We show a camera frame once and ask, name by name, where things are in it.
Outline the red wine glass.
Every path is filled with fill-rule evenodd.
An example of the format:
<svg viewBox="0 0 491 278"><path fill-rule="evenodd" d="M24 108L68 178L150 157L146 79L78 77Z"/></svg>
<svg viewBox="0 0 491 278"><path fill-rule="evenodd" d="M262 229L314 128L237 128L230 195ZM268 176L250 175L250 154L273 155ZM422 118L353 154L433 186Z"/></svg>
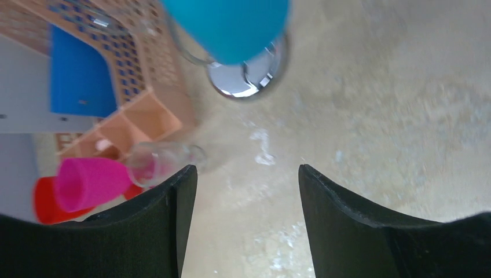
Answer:
<svg viewBox="0 0 491 278"><path fill-rule="evenodd" d="M114 180L86 175L43 177L34 187L34 213L42 224L58 224L86 215L112 197L123 195L130 200L143 191L125 176Z"/></svg>

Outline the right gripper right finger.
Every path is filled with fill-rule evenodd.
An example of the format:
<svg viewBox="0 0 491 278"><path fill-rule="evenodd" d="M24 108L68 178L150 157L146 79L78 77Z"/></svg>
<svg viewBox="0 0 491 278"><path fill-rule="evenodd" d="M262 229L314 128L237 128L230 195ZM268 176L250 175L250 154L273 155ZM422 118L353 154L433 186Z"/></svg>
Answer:
<svg viewBox="0 0 491 278"><path fill-rule="evenodd" d="M372 202L303 164L299 190L317 277L489 277L490 213L452 222Z"/></svg>

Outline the chrome wine glass rack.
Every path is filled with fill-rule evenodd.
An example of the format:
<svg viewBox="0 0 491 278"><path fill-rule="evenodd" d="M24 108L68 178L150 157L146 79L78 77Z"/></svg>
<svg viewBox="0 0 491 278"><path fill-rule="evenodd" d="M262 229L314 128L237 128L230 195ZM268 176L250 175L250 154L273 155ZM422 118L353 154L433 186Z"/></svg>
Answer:
<svg viewBox="0 0 491 278"><path fill-rule="evenodd" d="M165 10L162 1L122 1L94 7L93 1L75 1L75 6L90 12L89 27L110 35L128 33L119 27L115 16L135 16L131 29L143 34L155 35L157 25L166 25L170 36L181 56L190 63L206 69L214 89L224 97L233 100L252 100L263 94L280 77L287 61L287 34L284 32L263 51L242 63L226 65L204 50Z"/></svg>

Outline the pink wine glass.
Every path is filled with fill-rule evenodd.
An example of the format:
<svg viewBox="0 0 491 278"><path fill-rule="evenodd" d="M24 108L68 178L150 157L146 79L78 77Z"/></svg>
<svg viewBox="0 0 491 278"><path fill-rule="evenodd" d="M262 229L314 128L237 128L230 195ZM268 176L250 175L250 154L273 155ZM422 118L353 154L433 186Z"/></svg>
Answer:
<svg viewBox="0 0 491 278"><path fill-rule="evenodd" d="M96 207L125 193L132 185L154 186L170 172L154 159L66 158L59 165L54 194L66 212Z"/></svg>

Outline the clear glass wine glass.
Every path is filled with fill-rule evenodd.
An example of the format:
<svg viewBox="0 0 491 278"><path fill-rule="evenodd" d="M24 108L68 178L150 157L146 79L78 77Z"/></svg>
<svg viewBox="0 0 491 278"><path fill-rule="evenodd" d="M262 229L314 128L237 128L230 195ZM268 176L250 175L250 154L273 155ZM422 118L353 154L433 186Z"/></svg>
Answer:
<svg viewBox="0 0 491 278"><path fill-rule="evenodd" d="M206 153L197 145L180 142L141 142L131 148L125 165L136 186L151 188L189 164L202 170L206 163Z"/></svg>

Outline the blue wine glass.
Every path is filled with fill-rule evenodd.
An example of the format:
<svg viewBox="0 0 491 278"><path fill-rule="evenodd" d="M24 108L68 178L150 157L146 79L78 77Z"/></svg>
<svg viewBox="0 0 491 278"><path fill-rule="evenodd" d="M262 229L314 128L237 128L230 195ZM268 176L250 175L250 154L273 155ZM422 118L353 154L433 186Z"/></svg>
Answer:
<svg viewBox="0 0 491 278"><path fill-rule="evenodd" d="M162 1L165 10L212 58L235 65L259 55L287 24L288 0Z"/></svg>

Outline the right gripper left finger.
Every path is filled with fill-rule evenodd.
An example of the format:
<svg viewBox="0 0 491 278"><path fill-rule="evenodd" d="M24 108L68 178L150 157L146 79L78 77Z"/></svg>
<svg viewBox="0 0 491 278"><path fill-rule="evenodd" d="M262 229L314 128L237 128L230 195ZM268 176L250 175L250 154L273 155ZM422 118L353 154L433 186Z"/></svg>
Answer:
<svg viewBox="0 0 491 278"><path fill-rule="evenodd" d="M192 165L84 221L1 216L2 277L180 277L197 190Z"/></svg>

